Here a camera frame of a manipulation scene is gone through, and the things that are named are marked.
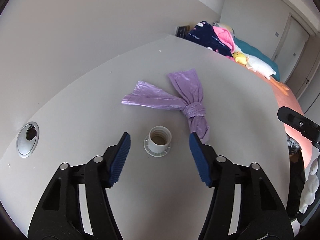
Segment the white gloved right hand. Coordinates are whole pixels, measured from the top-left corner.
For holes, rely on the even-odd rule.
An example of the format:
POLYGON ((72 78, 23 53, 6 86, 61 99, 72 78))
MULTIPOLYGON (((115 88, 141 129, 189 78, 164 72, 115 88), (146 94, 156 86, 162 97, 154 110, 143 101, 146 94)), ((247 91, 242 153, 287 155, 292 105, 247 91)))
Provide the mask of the white gloved right hand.
POLYGON ((305 213, 308 206, 310 206, 316 198, 316 192, 319 188, 319 177, 317 172, 319 171, 319 159, 315 159, 309 170, 308 179, 305 182, 299 204, 299 212, 305 213))

